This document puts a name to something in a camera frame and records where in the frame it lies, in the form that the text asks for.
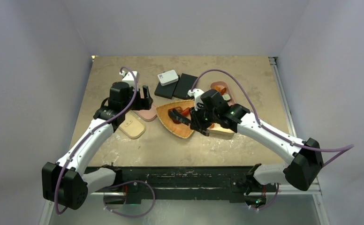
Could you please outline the black rice roll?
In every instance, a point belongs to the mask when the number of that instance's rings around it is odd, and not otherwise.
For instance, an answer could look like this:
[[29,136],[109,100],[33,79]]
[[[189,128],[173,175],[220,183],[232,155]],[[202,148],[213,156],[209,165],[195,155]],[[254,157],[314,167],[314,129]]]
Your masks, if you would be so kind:
[[230,96],[229,94],[223,94],[223,95],[222,95],[222,98],[223,98],[225,101],[227,101],[227,102],[231,101],[231,96]]

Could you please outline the small glazed meat strip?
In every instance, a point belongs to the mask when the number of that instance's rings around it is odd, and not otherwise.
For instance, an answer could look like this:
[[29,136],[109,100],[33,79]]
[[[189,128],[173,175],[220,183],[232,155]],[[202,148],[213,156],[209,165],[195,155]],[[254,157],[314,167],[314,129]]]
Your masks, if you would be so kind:
[[227,94],[227,88],[224,87],[223,89],[219,90],[219,93],[223,96],[224,94]]

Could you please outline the fried chicken piece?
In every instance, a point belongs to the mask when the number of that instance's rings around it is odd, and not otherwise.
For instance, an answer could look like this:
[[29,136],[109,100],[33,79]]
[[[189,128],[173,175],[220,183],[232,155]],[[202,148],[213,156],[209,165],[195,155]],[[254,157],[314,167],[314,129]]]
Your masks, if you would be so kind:
[[214,90],[216,90],[218,93],[220,93],[220,94],[222,95],[222,90],[223,90],[223,88],[222,88],[222,87],[220,87],[220,86],[215,86],[213,89],[214,89]]

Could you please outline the beige lunch box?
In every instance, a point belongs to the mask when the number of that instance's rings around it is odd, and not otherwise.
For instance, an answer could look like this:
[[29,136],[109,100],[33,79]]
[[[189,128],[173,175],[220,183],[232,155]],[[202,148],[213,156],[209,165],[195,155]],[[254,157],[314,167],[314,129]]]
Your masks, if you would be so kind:
[[220,124],[217,123],[210,125],[208,131],[211,134],[224,135],[224,136],[233,136],[235,134],[234,131],[223,128]]

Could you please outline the red sausage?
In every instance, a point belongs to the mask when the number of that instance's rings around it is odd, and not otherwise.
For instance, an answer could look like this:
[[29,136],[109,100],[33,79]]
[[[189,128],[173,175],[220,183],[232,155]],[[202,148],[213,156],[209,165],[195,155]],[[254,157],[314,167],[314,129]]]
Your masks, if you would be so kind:
[[186,108],[180,112],[180,114],[184,117],[187,117],[190,114],[190,108]]

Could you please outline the black metal tongs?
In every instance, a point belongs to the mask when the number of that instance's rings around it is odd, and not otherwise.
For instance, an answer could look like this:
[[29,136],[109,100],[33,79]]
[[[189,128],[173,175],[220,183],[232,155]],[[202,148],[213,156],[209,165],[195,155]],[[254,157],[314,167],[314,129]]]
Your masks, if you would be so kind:
[[193,107],[190,108],[190,119],[183,116],[176,109],[172,109],[168,112],[169,118],[178,121],[190,128],[190,130],[197,131],[204,136],[209,136],[208,128],[212,125],[208,118],[205,117],[205,113],[202,110],[196,111]]

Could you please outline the woven bamboo basket tray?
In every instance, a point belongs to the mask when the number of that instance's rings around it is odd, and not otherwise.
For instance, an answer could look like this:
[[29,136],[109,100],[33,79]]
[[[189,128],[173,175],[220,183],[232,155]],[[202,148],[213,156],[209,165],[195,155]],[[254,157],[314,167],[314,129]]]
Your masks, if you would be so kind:
[[157,106],[156,113],[160,122],[169,132],[171,132],[177,137],[187,139],[194,133],[194,130],[191,130],[189,126],[186,126],[184,124],[175,124],[168,116],[169,109],[179,106],[183,110],[188,107],[191,108],[194,106],[194,101],[193,100],[172,101],[170,103]]

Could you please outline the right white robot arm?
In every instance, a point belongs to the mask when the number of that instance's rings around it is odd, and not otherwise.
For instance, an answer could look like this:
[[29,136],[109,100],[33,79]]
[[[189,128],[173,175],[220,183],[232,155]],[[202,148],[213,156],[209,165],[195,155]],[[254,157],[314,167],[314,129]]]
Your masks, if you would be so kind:
[[246,184],[253,191],[271,183],[288,183],[306,191],[323,168],[319,143],[310,138],[304,141],[292,137],[257,119],[240,104],[229,105],[216,90],[189,90],[194,98],[190,109],[192,130],[208,136],[208,128],[219,124],[222,128],[245,135],[267,147],[283,159],[282,164],[255,165],[248,173]]

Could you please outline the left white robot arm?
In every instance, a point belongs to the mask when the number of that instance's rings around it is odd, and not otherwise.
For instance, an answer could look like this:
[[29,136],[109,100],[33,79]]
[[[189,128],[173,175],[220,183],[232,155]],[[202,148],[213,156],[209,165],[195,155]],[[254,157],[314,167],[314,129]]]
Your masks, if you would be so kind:
[[112,166],[86,173],[93,156],[125,121],[133,110],[149,110],[153,99],[149,87],[135,88],[126,82],[114,82],[82,137],[55,163],[47,162],[41,171],[43,198],[73,210],[86,197],[102,188],[112,192],[123,186],[122,177]]

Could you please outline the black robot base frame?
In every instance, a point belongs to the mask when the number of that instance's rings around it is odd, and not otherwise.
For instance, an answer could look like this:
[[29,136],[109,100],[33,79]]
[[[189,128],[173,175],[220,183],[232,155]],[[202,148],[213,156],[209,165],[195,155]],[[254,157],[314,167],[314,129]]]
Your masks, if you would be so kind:
[[116,172],[115,182],[99,192],[126,192],[127,204],[142,200],[223,200],[230,203],[264,203],[275,184],[254,180],[256,166],[105,166]]

